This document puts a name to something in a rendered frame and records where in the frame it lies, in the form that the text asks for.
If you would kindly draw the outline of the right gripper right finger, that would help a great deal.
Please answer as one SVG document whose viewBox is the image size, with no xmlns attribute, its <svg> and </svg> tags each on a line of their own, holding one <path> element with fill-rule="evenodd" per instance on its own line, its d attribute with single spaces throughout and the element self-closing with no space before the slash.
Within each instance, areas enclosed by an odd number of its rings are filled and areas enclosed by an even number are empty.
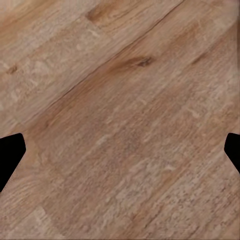
<svg viewBox="0 0 240 240">
<path fill-rule="evenodd" d="M 227 135 L 224 151 L 235 165 L 240 173 L 240 135 L 235 133 L 229 133 Z"/>
</svg>

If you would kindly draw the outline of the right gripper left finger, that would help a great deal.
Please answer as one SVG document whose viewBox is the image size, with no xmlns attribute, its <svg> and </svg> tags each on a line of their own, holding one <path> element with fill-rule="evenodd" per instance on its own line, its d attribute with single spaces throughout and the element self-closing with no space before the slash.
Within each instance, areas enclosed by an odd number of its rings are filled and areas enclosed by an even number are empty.
<svg viewBox="0 0 240 240">
<path fill-rule="evenodd" d="M 26 153 L 22 133 L 0 138 L 0 193 Z"/>
</svg>

